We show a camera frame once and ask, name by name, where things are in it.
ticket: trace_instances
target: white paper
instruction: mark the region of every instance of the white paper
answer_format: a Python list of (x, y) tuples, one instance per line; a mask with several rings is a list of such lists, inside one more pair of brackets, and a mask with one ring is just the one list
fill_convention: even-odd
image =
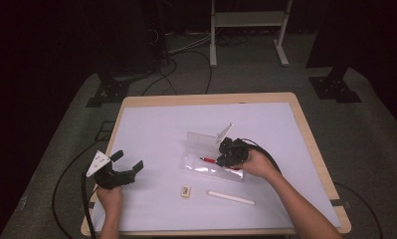
[[(336, 227), (340, 222), (327, 198), (288, 103), (126, 108), (111, 153), (123, 150), (113, 164), (130, 170), (143, 160), (135, 182), (123, 187), (120, 231), (293, 228), (276, 192), (250, 174), (244, 182), (206, 177), (182, 170), (187, 131), (216, 135), (230, 122), (231, 139), (248, 138), (268, 151), (285, 178)], [(191, 187), (189, 198), (181, 188)], [(217, 198), (208, 190), (247, 198), (248, 205)], [(102, 207), (93, 223), (100, 231)]]

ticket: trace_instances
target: wooden table edge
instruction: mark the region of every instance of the wooden table edge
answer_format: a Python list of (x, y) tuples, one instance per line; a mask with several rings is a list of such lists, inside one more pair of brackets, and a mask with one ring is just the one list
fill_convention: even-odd
[[(316, 141), (312, 135), (303, 110), (300, 107), (298, 98), (293, 93), (250, 93), (250, 94), (214, 94), (214, 95), (185, 95), (185, 96), (152, 96), (152, 97), (127, 97), (123, 100), (116, 123), (111, 134), (110, 141), (105, 152), (110, 155), (116, 131), (120, 123), (123, 110), (135, 107), (172, 107), (172, 106), (196, 106), (196, 105), (220, 105), (220, 104), (250, 104), (250, 103), (289, 103), (294, 113), (298, 128), (308, 149), (309, 155), (318, 173), (319, 180), (330, 200), (339, 199), (334, 184), (322, 159)], [(91, 202), (96, 202), (94, 195)], [(341, 227), (338, 232), (345, 234), (350, 232), (351, 224), (343, 206), (333, 207)], [(84, 235), (90, 236), (90, 230), (86, 218), (84, 218), (81, 231)], [(293, 229), (248, 229), (248, 230), (196, 230), (196, 231), (144, 231), (144, 232), (120, 232), (121, 235), (131, 236), (173, 236), (173, 235), (293, 235)]]

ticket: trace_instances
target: table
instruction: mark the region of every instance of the table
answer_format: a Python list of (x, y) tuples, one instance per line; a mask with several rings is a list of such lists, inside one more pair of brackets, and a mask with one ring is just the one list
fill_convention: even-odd
[[(120, 108), (120, 113), (117, 117), (115, 128), (111, 136), (106, 154), (111, 154), (112, 146), (117, 135), (121, 118), (124, 109), (131, 108), (148, 108), (148, 107), (168, 107), (168, 106), (214, 106), (222, 104), (259, 104), (259, 103), (289, 103), (292, 109), (298, 130), (307, 147), (310, 159), (318, 174), (320, 183), (329, 200), (339, 200), (338, 194), (334, 188), (332, 180), (325, 167), (321, 154), (317, 148), (316, 142), (311, 134), (310, 128), (306, 122), (304, 114), (298, 103), (298, 99), (291, 93), (262, 93), (262, 94), (230, 94), (230, 95), (202, 95), (202, 96), (167, 96), (167, 97), (132, 97), (126, 98)], [(97, 198), (92, 197), (92, 202), (97, 201)], [(348, 233), (351, 229), (349, 219), (346, 212), (341, 205), (333, 207), (341, 226), (338, 227), (340, 233)], [(82, 225), (82, 232), (89, 235), (88, 225), (86, 220)], [(121, 234), (135, 235), (135, 236), (170, 236), (170, 235), (261, 235), (261, 234), (295, 234), (292, 228), (253, 228), (253, 229), (221, 229), (221, 230), (154, 230), (154, 231), (122, 231)]]

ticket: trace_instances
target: floor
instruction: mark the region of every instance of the floor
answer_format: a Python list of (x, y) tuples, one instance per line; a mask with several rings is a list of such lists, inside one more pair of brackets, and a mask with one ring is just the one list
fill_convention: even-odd
[[(173, 88), (161, 80), (145, 92), (161, 77), (155, 73), (132, 83), (127, 95), (294, 93), (331, 178), (340, 183), (336, 189), (352, 224), (352, 231), (343, 237), (378, 238), (381, 230), (385, 238), (397, 238), (397, 121), (369, 82), (352, 69), (344, 80), (362, 103), (338, 104), (317, 97), (308, 78), (326, 76), (330, 69), (305, 68), (314, 37), (286, 34), (284, 48), (290, 61), (286, 68), (277, 57), (274, 35), (231, 39), (242, 44), (218, 47), (214, 69), (202, 56), (208, 56), (208, 46), (198, 47), (194, 51), (201, 54), (171, 58), (177, 63), (168, 76)], [(168, 40), (170, 48), (177, 49), (198, 38), (169, 36)], [(173, 63), (162, 65), (161, 71), (168, 74), (173, 67)], [(80, 174), (96, 150), (105, 150), (107, 142), (95, 139), (104, 121), (115, 121), (120, 107), (86, 108), (98, 87), (99, 78), (94, 74), (78, 91), (1, 238), (67, 238), (54, 219), (55, 192), (54, 206), (62, 227), (72, 238), (86, 238), (80, 232), (84, 218)]]

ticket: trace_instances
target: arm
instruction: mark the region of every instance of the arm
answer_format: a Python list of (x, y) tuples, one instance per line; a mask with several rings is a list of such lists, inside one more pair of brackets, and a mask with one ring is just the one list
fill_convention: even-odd
[(250, 149), (249, 158), (239, 167), (264, 178), (274, 188), (300, 238), (342, 238), (335, 227), (275, 170), (263, 154)]
[(116, 239), (119, 236), (118, 226), (122, 207), (121, 187), (108, 190), (99, 187), (97, 196), (105, 211), (105, 221), (102, 226), (100, 239)]

